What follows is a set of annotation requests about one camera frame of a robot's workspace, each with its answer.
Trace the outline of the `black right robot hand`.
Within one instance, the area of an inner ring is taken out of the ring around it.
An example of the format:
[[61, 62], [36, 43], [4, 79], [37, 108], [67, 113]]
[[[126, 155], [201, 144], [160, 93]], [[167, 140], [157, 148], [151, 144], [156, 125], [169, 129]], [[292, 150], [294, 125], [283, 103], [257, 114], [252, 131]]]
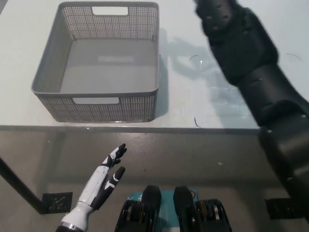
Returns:
[[259, 18], [236, 0], [199, 0], [196, 14], [228, 83], [236, 86], [255, 69], [278, 62], [278, 51]]

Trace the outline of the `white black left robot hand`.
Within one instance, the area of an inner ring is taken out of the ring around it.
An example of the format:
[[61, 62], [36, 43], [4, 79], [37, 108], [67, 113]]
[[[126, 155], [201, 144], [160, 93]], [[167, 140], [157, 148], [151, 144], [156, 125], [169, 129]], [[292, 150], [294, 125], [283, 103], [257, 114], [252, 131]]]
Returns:
[[78, 199], [79, 203], [85, 203], [94, 210], [98, 210], [103, 205], [119, 182], [125, 168], [119, 168], [110, 180], [107, 179], [108, 171], [114, 165], [120, 163], [120, 158], [125, 152], [126, 145], [120, 145], [95, 169]]

